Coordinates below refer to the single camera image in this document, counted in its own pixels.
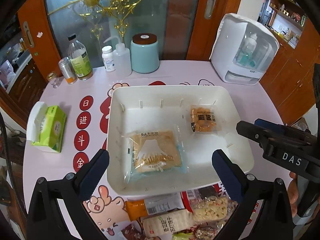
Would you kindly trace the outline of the person's right hand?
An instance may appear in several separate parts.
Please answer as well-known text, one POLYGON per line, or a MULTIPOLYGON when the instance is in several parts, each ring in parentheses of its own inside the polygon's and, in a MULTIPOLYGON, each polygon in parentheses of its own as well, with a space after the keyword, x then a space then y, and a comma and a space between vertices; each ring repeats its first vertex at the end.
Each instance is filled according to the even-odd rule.
POLYGON ((289 176, 292 180, 287 189, 287 194, 289 196, 292 217, 295 217, 295 215, 297 214, 297 200, 299 197, 298 186, 297 186, 297 175, 293 172, 290 172, 289 176))

